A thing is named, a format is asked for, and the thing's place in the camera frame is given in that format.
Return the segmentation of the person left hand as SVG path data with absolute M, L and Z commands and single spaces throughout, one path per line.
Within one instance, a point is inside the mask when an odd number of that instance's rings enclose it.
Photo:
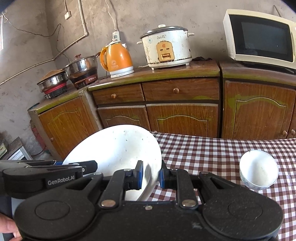
M 12 233 L 13 238 L 11 238 L 10 241 L 20 241 L 23 239 L 18 230 L 18 227 L 16 226 L 15 221 L 2 213 L 0 214 L 0 232 Z

